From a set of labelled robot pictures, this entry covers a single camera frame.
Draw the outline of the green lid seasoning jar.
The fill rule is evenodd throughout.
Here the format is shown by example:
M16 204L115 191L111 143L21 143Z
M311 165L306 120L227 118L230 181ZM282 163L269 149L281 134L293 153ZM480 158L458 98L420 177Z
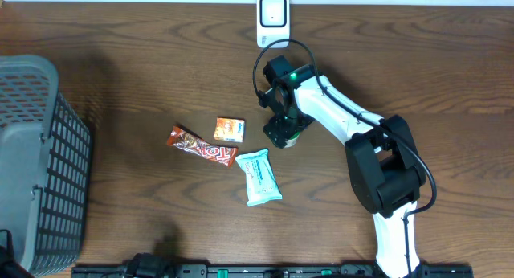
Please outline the green lid seasoning jar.
M286 148L290 148L290 147L294 146L296 144L297 140L298 140L298 136L296 136L292 139L286 140L284 148L286 149Z

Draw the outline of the orange tissue pack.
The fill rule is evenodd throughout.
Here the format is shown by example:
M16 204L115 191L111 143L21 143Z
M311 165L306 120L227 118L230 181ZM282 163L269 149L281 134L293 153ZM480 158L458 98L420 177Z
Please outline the orange tissue pack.
M244 132L245 120L218 117L214 129L214 139L242 143Z

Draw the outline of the teal wet wipes pack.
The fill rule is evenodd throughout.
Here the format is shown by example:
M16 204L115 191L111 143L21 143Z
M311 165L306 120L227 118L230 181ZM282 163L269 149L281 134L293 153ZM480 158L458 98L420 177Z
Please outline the teal wet wipes pack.
M254 153L240 154L235 159L246 175L248 206L258 206L283 198L276 183L268 154L268 149L261 149Z

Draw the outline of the red chocolate bar wrapper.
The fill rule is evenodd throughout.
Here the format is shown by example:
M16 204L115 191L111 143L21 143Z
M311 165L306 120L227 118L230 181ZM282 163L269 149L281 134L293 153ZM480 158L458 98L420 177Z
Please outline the red chocolate bar wrapper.
M232 166L238 153L235 147L212 145L177 126L173 127L166 144L228 167Z

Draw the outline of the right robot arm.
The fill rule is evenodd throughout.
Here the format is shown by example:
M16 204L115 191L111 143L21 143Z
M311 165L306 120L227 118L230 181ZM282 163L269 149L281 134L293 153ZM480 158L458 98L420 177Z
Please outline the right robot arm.
M349 178L360 204L373 216L375 263L386 277L422 277L414 242L414 211L426 182L410 128L399 116L385 119L338 92L312 65L294 68L280 55L267 62L270 84L259 103L274 113L263 131L284 149L313 121L345 147Z

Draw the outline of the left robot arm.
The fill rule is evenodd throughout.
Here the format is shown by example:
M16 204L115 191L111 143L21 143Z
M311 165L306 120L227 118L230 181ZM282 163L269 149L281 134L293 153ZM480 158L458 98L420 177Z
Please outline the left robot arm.
M71 278L153 278L175 277L176 270L170 262L149 253L136 254L120 266L76 266ZM12 234L1 230L1 278L33 278L14 258Z

